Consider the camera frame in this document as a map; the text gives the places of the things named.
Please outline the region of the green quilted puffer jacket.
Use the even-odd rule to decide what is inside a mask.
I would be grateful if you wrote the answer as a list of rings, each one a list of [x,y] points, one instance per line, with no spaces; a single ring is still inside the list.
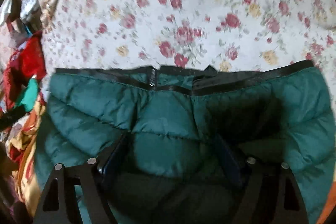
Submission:
[[[74,166],[130,134],[105,193],[119,223],[228,223],[237,194],[220,139],[282,142],[315,223],[335,165],[335,119],[322,73],[309,61],[267,72],[163,66],[58,68],[37,135],[35,173]]]

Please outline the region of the orange red patterned blanket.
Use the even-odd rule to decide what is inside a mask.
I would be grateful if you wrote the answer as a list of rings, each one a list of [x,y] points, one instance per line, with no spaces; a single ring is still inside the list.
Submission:
[[[30,112],[1,113],[1,223],[32,223],[41,190],[34,170],[38,129],[46,103],[38,95]]]

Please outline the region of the bright green garment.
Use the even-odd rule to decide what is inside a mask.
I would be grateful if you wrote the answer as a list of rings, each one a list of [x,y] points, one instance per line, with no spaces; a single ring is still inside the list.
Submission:
[[[21,108],[26,113],[30,112],[35,104],[39,94],[39,84],[36,78],[29,79],[28,85],[24,91],[19,94],[15,102],[15,109]]]

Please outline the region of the floral white bed quilt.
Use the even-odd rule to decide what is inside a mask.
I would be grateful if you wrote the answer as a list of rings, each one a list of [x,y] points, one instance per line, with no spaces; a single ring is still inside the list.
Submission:
[[[335,93],[335,0],[56,0],[46,68],[267,71],[312,60]]]

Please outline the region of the red garment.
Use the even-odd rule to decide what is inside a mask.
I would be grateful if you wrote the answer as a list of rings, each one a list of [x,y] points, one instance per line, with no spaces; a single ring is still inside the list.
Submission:
[[[26,47],[22,50],[15,50],[10,57],[3,74],[3,89],[7,110],[14,107],[22,86],[27,86],[33,75],[37,76],[37,81],[40,83],[47,74],[41,38],[42,31],[34,33],[28,38]]]

